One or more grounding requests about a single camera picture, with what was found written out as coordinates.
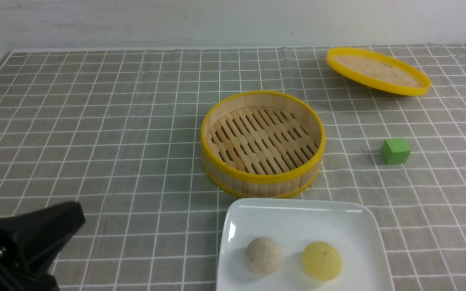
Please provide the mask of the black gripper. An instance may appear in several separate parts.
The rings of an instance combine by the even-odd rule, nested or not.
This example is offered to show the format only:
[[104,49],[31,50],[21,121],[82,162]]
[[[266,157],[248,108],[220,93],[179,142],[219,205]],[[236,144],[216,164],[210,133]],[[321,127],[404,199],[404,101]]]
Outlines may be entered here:
[[85,222],[77,201],[0,217],[0,291],[59,290],[48,270]]

